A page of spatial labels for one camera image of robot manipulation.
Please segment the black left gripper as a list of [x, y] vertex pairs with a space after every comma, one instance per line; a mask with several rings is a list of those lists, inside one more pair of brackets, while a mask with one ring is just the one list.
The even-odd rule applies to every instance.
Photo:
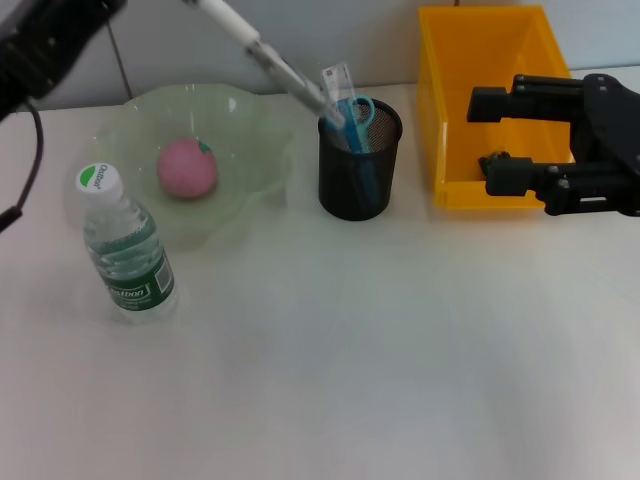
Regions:
[[127, 0], [22, 0], [0, 21], [0, 121], [48, 96]]

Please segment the pink toy peach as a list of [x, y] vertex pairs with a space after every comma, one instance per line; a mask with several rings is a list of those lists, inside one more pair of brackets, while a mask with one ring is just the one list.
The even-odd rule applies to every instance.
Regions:
[[156, 162], [162, 190], [179, 200], [194, 200], [214, 191], [218, 164], [208, 145], [196, 138], [178, 139], [165, 147]]

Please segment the clear green-label plastic bottle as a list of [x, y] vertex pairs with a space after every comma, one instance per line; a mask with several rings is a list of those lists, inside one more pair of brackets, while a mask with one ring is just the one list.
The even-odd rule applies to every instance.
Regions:
[[84, 207], [84, 244], [118, 319], [137, 325], [172, 317], [178, 288], [151, 214], [108, 163], [83, 167], [75, 185]]

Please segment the black mesh pen holder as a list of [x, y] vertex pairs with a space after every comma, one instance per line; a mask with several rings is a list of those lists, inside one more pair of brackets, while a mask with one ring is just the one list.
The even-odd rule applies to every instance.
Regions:
[[327, 121], [318, 122], [318, 198], [337, 218], [365, 221], [389, 204], [403, 125], [392, 107], [366, 96], [358, 98], [353, 118], [362, 133], [359, 152]]

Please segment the yellow plastic bin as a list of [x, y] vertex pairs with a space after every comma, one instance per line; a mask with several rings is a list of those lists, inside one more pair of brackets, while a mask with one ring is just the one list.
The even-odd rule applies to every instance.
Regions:
[[496, 151], [569, 163], [566, 123], [466, 119], [474, 87], [508, 89], [515, 76], [569, 71], [540, 6], [422, 7], [417, 111], [433, 203], [457, 210], [540, 209], [533, 193], [487, 195], [478, 160]]

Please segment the green glass fruit plate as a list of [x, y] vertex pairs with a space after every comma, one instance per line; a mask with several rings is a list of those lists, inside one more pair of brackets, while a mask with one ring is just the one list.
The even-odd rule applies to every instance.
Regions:
[[[197, 200], [163, 191], [156, 164], [171, 143], [199, 140], [220, 172], [216, 188]], [[92, 163], [113, 165], [125, 190], [151, 213], [165, 247], [189, 251], [243, 216], [256, 199], [280, 192], [289, 176], [293, 132], [269, 101], [224, 84], [165, 86], [117, 108], [67, 169], [63, 208], [68, 226], [81, 231], [85, 204], [77, 173]]]

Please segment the clear plastic ruler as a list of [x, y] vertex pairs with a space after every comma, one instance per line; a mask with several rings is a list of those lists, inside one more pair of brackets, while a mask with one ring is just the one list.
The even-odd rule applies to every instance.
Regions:
[[[336, 102], [338, 100], [358, 96], [355, 92], [351, 73], [346, 63], [336, 64], [324, 69], [322, 71], [322, 79], [324, 82], [325, 91], [328, 94], [329, 100], [332, 102], [335, 110]], [[344, 126], [344, 123], [345, 121], [343, 118], [343, 124], [341, 126], [337, 126], [336, 124], [334, 124], [332, 128], [341, 128]]]

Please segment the grey white ballpoint pen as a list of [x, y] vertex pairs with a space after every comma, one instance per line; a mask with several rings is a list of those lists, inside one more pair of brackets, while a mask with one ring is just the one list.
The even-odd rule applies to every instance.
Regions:
[[208, 15], [243, 47], [275, 83], [316, 117], [327, 120], [338, 130], [344, 128], [344, 116], [322, 94], [320, 88], [295, 70], [274, 48], [263, 42], [260, 33], [224, 0], [182, 1]]

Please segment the green plastic wad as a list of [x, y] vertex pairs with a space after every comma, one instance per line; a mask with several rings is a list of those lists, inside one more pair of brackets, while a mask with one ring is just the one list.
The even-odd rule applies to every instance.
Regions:
[[478, 159], [478, 164], [482, 174], [485, 177], [489, 176], [489, 171], [494, 163], [500, 163], [503, 160], [509, 160], [511, 155], [506, 151], [495, 151], [487, 156], [483, 156]]

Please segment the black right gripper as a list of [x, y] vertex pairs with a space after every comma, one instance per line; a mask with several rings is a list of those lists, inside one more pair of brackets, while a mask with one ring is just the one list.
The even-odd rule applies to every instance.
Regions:
[[516, 75], [511, 90], [474, 87], [466, 119], [567, 122], [576, 163], [512, 157], [494, 163], [486, 193], [524, 197], [529, 191], [550, 216], [617, 211], [640, 217], [640, 94], [610, 75], [583, 80]]

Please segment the blue capped scissors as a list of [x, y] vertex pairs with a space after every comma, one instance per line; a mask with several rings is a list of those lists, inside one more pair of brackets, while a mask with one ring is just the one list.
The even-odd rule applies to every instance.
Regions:
[[[371, 153], [368, 128], [375, 118], [373, 100], [366, 96], [353, 96], [336, 102], [336, 110], [344, 118], [344, 126], [334, 127], [340, 132], [347, 146], [354, 155]], [[355, 190], [363, 206], [374, 207], [381, 198], [375, 168], [369, 160], [355, 160], [352, 173], [356, 184]]]

